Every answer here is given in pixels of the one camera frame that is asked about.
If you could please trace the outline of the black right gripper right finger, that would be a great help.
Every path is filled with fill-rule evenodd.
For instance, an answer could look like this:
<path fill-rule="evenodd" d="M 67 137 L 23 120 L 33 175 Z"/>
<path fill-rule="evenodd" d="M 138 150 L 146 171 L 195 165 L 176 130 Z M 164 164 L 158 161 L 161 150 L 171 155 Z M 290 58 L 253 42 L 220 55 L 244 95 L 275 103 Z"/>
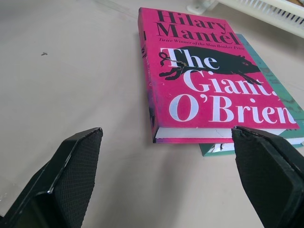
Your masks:
<path fill-rule="evenodd" d="M 304 228 L 304 156 L 266 131 L 231 132 L 242 186 L 264 228 Z"/>

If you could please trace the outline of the pink paperback book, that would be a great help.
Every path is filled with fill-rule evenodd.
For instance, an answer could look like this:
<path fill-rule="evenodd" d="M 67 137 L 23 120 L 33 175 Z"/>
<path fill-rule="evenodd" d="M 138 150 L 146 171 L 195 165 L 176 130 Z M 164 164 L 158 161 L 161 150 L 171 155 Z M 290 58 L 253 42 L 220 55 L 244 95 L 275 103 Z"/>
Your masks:
<path fill-rule="evenodd" d="M 226 20 L 141 7 L 154 143 L 229 143 L 244 126 L 300 143 L 289 112 Z"/>

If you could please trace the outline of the white slotted rack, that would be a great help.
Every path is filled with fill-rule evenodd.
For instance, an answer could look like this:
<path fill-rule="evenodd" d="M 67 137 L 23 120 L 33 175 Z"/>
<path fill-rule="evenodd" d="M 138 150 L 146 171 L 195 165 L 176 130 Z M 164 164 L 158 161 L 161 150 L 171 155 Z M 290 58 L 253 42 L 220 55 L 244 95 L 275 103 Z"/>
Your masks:
<path fill-rule="evenodd" d="M 202 15 L 219 3 L 304 38 L 304 6 L 289 0 L 192 0 L 186 9 Z"/>

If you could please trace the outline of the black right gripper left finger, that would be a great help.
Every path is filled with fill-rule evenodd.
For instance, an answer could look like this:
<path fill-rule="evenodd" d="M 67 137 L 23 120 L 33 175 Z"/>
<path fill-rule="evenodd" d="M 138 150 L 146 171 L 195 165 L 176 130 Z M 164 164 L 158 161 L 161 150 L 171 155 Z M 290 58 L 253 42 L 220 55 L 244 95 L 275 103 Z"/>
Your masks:
<path fill-rule="evenodd" d="M 0 228 L 81 228 L 95 186 L 102 128 L 65 139 L 29 180 Z"/>

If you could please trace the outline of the teal paperback book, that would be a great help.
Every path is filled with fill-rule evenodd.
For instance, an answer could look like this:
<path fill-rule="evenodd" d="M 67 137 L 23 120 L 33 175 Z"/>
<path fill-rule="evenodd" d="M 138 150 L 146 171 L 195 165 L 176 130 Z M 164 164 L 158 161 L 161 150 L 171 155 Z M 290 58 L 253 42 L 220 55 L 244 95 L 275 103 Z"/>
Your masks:
<path fill-rule="evenodd" d="M 289 113 L 292 115 L 294 120 L 298 123 L 298 130 L 285 130 L 280 134 L 284 137 L 290 144 L 295 148 L 304 147 L 304 110 L 300 105 L 294 100 L 286 88 L 282 85 L 275 74 L 266 65 L 259 54 L 253 49 L 246 38 L 237 34 L 237 37 L 245 46 L 245 49 L 249 52 L 256 65 L 259 67 L 263 75 L 266 77 L 267 81 L 273 88 L 274 92 L 281 99 Z M 200 144 L 199 145 L 201 153 L 205 157 L 209 156 L 221 156 L 221 155 L 231 155 L 234 154 L 234 144 L 233 143 L 222 143 L 222 144 Z"/>

